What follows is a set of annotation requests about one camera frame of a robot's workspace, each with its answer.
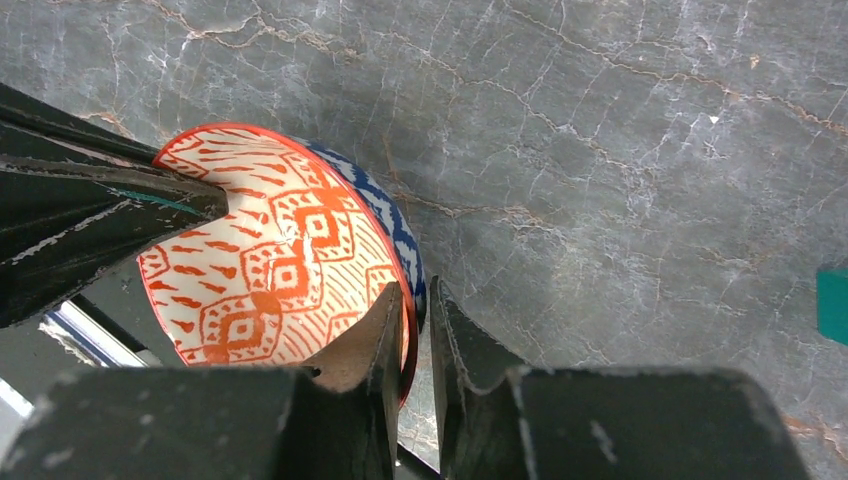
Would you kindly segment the blue zigzag patterned bowl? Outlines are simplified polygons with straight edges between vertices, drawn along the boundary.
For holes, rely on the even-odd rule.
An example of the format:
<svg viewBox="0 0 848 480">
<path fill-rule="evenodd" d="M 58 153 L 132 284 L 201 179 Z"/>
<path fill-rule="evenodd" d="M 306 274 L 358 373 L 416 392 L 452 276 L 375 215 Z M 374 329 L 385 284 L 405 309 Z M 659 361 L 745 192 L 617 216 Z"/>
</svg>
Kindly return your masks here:
<svg viewBox="0 0 848 480">
<path fill-rule="evenodd" d="M 315 142 L 220 122 L 170 140 L 155 165 L 221 187 L 227 214 L 138 257 L 150 305 L 188 366 L 304 362 L 383 289 L 404 298 L 400 393 L 427 312 L 420 250 L 365 170 Z"/>
</svg>

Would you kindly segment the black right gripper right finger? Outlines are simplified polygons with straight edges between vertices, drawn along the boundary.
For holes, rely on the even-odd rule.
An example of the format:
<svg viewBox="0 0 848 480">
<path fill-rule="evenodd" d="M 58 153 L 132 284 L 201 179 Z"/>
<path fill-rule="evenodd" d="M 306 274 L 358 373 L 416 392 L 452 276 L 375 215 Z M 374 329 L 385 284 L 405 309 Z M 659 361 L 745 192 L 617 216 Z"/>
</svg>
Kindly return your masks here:
<svg viewBox="0 0 848 480">
<path fill-rule="evenodd" d="M 525 363 L 430 283 L 445 479 L 804 479 L 769 395 L 716 367 Z"/>
</svg>

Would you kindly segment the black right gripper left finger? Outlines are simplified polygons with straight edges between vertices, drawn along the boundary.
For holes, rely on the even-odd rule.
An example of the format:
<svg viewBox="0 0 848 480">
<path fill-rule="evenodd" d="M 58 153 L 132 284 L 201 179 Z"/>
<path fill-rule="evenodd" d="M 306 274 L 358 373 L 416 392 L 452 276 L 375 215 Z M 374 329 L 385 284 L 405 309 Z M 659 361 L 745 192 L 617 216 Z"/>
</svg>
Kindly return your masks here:
<svg viewBox="0 0 848 480">
<path fill-rule="evenodd" d="M 391 479 L 404 298 L 295 366 L 96 368 L 37 399 L 5 479 Z"/>
</svg>

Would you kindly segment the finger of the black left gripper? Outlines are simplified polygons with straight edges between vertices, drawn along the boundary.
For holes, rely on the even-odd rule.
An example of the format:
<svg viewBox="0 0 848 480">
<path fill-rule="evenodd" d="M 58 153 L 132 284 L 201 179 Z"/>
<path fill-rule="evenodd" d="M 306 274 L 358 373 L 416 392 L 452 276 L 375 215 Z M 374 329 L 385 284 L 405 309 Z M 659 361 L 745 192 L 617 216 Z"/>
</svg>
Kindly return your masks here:
<svg viewBox="0 0 848 480">
<path fill-rule="evenodd" d="M 147 248 L 224 217 L 225 192 L 156 149 L 1 87 L 1 325 L 57 307 Z"/>
</svg>

